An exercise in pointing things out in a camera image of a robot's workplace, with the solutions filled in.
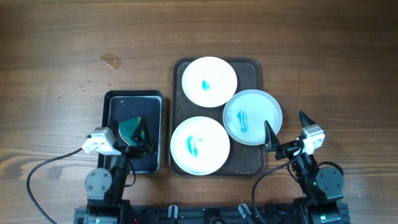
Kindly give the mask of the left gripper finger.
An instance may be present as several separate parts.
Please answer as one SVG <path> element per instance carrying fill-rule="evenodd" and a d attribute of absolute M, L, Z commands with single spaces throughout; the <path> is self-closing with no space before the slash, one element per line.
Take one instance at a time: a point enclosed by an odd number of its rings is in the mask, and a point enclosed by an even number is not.
<path fill-rule="evenodd" d="M 121 131 L 119 128 L 119 122 L 116 121 L 116 132 L 117 132 L 117 142 L 118 142 L 118 146 L 124 147 L 127 146 L 127 142 L 124 140 L 124 138 L 121 136 Z"/>
<path fill-rule="evenodd" d="M 149 128 L 145 117 L 135 117 L 132 120 L 133 134 L 131 141 L 133 146 L 153 146 L 149 136 Z"/>

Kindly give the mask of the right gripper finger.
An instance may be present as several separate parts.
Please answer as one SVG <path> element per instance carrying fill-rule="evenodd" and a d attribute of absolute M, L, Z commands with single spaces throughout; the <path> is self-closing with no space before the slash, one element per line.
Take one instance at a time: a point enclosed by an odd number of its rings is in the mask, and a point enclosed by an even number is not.
<path fill-rule="evenodd" d="M 316 124 L 316 122 L 310 119 L 302 110 L 298 112 L 298 116 L 303 128 Z"/>
<path fill-rule="evenodd" d="M 264 150 L 266 152 L 278 151 L 280 142 L 268 121 L 264 122 L 264 127 L 265 127 Z"/>

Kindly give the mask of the green yellow sponge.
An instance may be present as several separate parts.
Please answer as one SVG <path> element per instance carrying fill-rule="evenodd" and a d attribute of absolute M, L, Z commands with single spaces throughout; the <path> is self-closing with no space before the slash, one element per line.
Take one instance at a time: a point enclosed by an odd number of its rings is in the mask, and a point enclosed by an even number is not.
<path fill-rule="evenodd" d="M 133 134 L 132 119 L 125 120 L 119 123 L 119 128 L 121 131 L 121 136 L 127 142 L 128 146 L 133 146 L 131 141 L 131 136 Z"/>

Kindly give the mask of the white plate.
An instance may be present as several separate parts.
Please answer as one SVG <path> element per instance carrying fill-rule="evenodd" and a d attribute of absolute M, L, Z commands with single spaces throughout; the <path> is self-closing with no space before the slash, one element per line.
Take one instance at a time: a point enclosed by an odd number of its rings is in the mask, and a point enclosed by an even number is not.
<path fill-rule="evenodd" d="M 182 89 L 194 104 L 215 108 L 225 104 L 238 86 L 233 67 L 218 57 L 201 57 L 190 63 L 182 75 Z"/>
<path fill-rule="evenodd" d="M 223 124 L 227 133 L 241 144 L 263 144 L 266 121 L 277 134 L 283 116 L 275 98 L 261 90 L 240 91 L 227 102 L 223 110 Z"/>
<path fill-rule="evenodd" d="M 196 116 L 177 126 L 170 141 L 175 163 L 192 175 L 208 175 L 220 169 L 230 152 L 229 136 L 214 119 Z"/>

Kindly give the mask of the white plate top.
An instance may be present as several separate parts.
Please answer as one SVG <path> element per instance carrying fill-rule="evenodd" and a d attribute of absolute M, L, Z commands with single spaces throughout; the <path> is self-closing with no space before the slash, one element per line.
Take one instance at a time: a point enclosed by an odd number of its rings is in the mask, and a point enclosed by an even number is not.
<path fill-rule="evenodd" d="M 218 57 L 201 57 L 190 63 L 182 75 L 182 89 L 194 104 L 215 108 L 225 104 L 238 86 L 233 67 Z"/>

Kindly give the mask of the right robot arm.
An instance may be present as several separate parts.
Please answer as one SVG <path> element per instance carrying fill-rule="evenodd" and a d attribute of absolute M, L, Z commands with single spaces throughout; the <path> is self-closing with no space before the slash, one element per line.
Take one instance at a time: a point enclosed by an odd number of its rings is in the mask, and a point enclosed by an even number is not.
<path fill-rule="evenodd" d="M 303 197 L 292 203 L 268 205 L 261 213 L 269 223 L 343 223 L 338 201 L 343 198 L 343 169 L 334 162 L 317 162 L 313 153 L 325 140 L 324 129 L 303 111 L 298 113 L 300 136 L 280 143 L 268 121 L 265 126 L 266 152 L 275 159 L 288 159 L 284 166 L 299 184 Z"/>

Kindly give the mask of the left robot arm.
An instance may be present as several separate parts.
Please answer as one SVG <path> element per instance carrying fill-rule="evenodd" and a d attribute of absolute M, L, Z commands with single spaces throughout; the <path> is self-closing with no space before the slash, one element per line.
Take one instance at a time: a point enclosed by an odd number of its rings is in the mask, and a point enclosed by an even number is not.
<path fill-rule="evenodd" d="M 123 122 L 112 120 L 96 128 L 82 146 L 86 152 L 106 156 L 107 163 L 92 170 L 85 179 L 87 206 L 76 211 L 74 223 L 139 223 L 131 203 L 123 200 L 128 175 L 134 171 L 131 159 L 141 159 L 153 150 L 147 119 L 135 117 Z"/>

